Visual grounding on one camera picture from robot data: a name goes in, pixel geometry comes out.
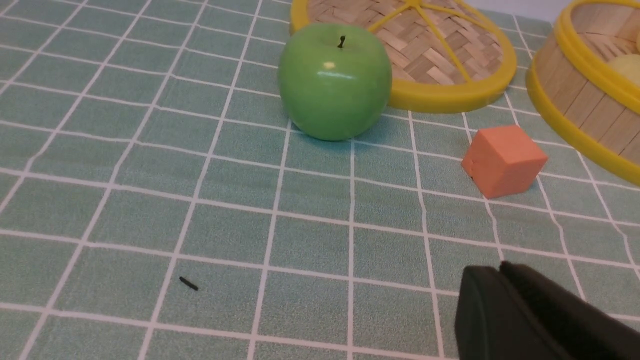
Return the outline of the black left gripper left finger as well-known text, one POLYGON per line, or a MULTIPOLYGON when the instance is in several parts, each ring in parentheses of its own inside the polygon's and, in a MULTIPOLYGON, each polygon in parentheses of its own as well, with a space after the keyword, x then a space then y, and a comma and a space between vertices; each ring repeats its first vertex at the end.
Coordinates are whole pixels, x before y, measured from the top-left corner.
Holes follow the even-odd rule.
POLYGON ((573 359, 490 266, 464 267, 454 332, 460 360, 573 359))

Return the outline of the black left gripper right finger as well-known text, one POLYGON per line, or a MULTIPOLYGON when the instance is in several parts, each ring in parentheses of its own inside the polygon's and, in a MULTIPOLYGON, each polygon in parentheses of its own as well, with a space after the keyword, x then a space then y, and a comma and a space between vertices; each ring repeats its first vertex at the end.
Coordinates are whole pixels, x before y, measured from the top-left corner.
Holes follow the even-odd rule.
POLYGON ((574 360, 638 360, 639 333, 525 264, 504 261, 508 279, 533 315, 574 360))

